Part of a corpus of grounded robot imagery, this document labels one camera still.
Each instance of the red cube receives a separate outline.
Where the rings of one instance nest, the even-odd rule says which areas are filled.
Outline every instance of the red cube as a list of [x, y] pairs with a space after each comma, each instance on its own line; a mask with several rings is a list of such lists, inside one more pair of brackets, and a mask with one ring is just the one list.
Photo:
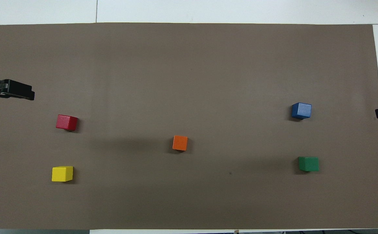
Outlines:
[[76, 129], [76, 123], [78, 123], [78, 118], [60, 114], [58, 115], [56, 128], [74, 131]]

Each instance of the cube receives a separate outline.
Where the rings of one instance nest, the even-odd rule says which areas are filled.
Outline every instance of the cube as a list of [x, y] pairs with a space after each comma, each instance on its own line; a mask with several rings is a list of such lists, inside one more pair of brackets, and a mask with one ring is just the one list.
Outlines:
[[172, 149], [185, 151], [187, 144], [188, 144], [188, 137], [187, 136], [184, 136], [184, 137], [183, 136], [174, 136]]
[[73, 166], [57, 166], [52, 168], [52, 181], [66, 182], [73, 179]]
[[292, 106], [292, 117], [306, 119], [311, 117], [312, 105], [298, 102]]
[[61, 128], [69, 131], [76, 129], [76, 123], [78, 118], [69, 115], [58, 115], [58, 121], [56, 122], [56, 128]]
[[319, 159], [317, 157], [299, 157], [299, 169], [305, 172], [318, 172]]

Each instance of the white table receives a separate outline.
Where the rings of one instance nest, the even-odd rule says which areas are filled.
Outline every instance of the white table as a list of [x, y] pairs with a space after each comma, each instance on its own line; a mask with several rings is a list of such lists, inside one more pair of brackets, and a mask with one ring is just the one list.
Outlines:
[[[373, 24], [378, 62], [378, 0], [0, 0], [0, 25], [95, 22]], [[234, 230], [91, 230], [216, 232]]]

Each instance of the orange cube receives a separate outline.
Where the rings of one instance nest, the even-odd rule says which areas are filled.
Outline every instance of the orange cube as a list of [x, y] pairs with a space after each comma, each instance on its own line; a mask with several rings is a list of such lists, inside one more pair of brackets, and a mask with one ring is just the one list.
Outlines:
[[187, 136], [184, 136], [184, 137], [183, 136], [174, 136], [172, 149], [185, 151], [187, 144], [188, 144], [188, 137]]

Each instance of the brown mat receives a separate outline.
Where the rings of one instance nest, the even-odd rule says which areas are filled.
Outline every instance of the brown mat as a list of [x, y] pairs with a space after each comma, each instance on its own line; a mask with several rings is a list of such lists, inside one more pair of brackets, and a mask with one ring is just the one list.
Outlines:
[[1, 79], [0, 228], [378, 228], [371, 25], [6, 25]]

